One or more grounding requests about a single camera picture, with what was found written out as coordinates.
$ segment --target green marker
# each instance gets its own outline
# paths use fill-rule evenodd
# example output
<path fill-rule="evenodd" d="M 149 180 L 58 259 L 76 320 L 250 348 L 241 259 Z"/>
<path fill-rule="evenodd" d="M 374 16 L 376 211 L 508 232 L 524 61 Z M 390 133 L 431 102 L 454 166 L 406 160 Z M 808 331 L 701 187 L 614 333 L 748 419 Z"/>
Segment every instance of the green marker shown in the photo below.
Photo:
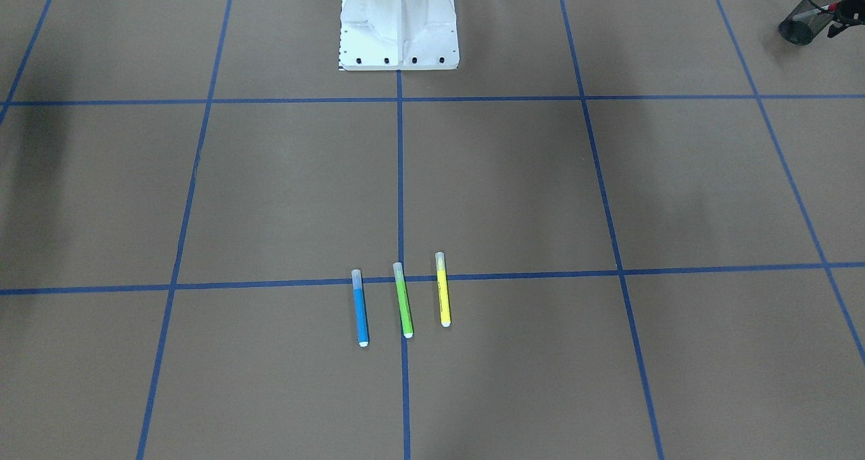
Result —
<path fill-rule="evenodd" d="M 396 297 L 399 300 L 399 321 L 402 322 L 402 336 L 414 336 L 412 325 L 412 310 L 408 308 L 408 291 L 405 290 L 405 275 L 402 273 L 402 263 L 393 263 L 393 278 L 396 280 Z"/>

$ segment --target white bracket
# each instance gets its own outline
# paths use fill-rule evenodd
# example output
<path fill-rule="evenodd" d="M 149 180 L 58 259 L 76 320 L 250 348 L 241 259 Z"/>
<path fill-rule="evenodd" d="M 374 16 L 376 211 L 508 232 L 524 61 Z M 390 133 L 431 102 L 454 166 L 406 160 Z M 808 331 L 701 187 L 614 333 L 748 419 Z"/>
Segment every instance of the white bracket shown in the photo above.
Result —
<path fill-rule="evenodd" d="M 453 70 L 460 65 L 453 0 L 343 0 L 343 70 Z"/>

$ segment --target white mounting plate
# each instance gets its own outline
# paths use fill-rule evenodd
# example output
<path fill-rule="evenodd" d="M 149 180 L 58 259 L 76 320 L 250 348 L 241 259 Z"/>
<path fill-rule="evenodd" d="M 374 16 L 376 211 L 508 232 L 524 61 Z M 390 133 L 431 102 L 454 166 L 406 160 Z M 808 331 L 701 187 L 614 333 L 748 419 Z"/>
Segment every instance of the white mounting plate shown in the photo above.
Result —
<path fill-rule="evenodd" d="M 399 60 L 396 42 L 381 38 L 372 27 L 343 24 L 340 29 L 340 70 L 454 70 L 459 65 L 456 26 L 427 26 L 415 39 L 405 42 L 405 60 Z"/>

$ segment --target yellow marker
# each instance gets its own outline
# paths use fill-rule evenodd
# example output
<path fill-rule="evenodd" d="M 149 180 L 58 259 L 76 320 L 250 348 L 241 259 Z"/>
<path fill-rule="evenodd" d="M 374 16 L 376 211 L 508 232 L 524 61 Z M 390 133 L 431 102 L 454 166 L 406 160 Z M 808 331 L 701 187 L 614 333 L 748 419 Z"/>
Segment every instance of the yellow marker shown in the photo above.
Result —
<path fill-rule="evenodd" d="M 445 254 L 435 253 L 435 274 L 439 282 L 439 315 L 442 327 L 451 325 L 451 298 L 447 296 L 447 272 L 445 270 Z"/>

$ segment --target blue marker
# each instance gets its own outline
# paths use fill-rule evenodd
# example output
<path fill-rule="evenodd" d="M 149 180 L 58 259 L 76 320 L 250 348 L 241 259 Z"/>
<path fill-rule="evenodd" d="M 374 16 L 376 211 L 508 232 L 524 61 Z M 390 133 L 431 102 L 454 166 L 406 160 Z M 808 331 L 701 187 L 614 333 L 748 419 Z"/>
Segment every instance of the blue marker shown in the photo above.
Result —
<path fill-rule="evenodd" d="M 370 345 L 370 330 L 367 328 L 367 305 L 364 303 L 364 281 L 361 270 L 351 272 L 351 287 L 355 290 L 355 319 L 357 319 L 357 345 Z"/>

